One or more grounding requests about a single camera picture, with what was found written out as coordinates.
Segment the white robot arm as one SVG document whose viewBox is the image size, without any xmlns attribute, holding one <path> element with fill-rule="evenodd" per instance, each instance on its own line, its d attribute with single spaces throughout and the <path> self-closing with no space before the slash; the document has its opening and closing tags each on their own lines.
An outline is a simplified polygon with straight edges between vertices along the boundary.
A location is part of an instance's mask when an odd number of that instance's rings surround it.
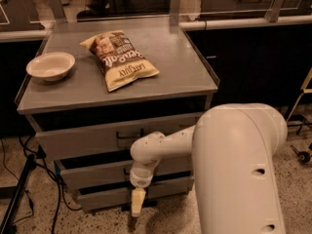
<svg viewBox="0 0 312 234">
<path fill-rule="evenodd" d="M 136 140 L 132 216 L 140 215 L 144 189 L 161 159 L 190 154 L 202 234 L 286 234 L 272 156 L 287 135 L 279 111 L 247 103 L 219 105 L 192 127 Z"/>
</svg>

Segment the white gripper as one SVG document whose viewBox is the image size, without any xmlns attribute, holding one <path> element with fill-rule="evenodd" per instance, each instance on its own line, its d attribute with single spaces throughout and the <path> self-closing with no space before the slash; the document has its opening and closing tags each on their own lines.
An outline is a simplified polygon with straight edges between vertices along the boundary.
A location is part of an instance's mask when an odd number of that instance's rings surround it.
<svg viewBox="0 0 312 234">
<path fill-rule="evenodd" d="M 130 182 L 134 187 L 137 187 L 132 191 L 132 217 L 139 217 L 146 194 L 143 188 L 146 188 L 150 185 L 153 176 L 153 169 L 137 166 L 131 167 Z"/>
</svg>

